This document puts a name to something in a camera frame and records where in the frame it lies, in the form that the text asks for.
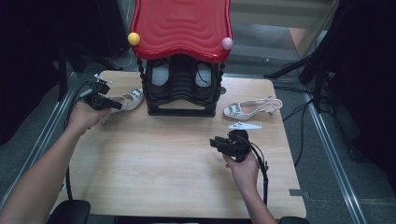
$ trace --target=yellow ball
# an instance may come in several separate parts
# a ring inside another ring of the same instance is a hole
[[[140,35],[137,34],[137,33],[130,33],[130,34],[128,35],[128,42],[129,42],[131,45],[133,45],[133,46],[138,45],[139,42],[140,42]]]

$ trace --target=wooden table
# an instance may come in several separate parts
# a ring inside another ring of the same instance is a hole
[[[107,96],[141,87],[137,73],[101,75],[113,81]],[[237,122],[224,117],[228,104],[275,97],[275,91],[264,79],[225,77],[222,86],[227,91],[214,118],[149,116],[144,101],[88,130],[70,162],[74,198],[89,201],[96,215],[248,218],[231,170],[209,139],[228,137],[228,125]],[[194,107],[184,101],[167,106]],[[262,125],[248,134],[268,161],[269,209],[275,218],[305,217],[303,197],[290,196],[290,189],[300,186],[280,112],[260,113],[246,122]],[[262,195],[261,174],[258,189]],[[57,204],[66,199],[64,190]]]

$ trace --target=white high heel sandal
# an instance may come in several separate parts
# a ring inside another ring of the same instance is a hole
[[[137,106],[143,101],[144,94],[142,89],[134,88],[126,94],[109,97],[109,99],[122,104],[122,108],[120,110],[112,108],[111,113],[116,113],[122,110],[133,110],[137,108]]]
[[[247,120],[259,112],[273,114],[282,106],[282,101],[268,96],[264,99],[230,104],[224,109],[224,115],[231,119]]]

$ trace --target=tripod leg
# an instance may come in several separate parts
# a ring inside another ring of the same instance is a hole
[[[69,61],[70,65],[75,72],[84,72],[86,64],[82,60],[81,56],[76,52],[70,44],[64,42],[64,55]]]
[[[315,80],[315,88],[314,88],[314,107],[320,113],[320,99],[321,99],[321,87],[323,84],[323,79],[326,76],[326,66],[324,63],[320,64],[320,67],[318,69],[318,74],[317,74],[317,79]]]
[[[277,78],[277,77],[281,77],[283,75],[286,75],[287,73],[291,72],[292,70],[295,70],[303,65],[306,65],[308,60],[309,60],[310,56],[307,56],[303,59],[301,59],[300,61],[293,63],[291,65],[286,66],[285,68],[280,69],[277,72],[274,72],[273,74],[270,75],[264,75],[264,77],[266,78]]]

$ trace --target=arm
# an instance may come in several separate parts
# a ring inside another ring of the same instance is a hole
[[[242,162],[236,162],[224,154],[223,159],[227,162],[226,167],[231,168],[233,180],[241,192],[252,223],[276,224],[276,220],[257,191],[259,164],[253,153],[249,153]]]
[[[95,111],[81,102],[75,104],[66,130],[11,191],[0,211],[1,224],[46,222],[78,139],[110,112]]]

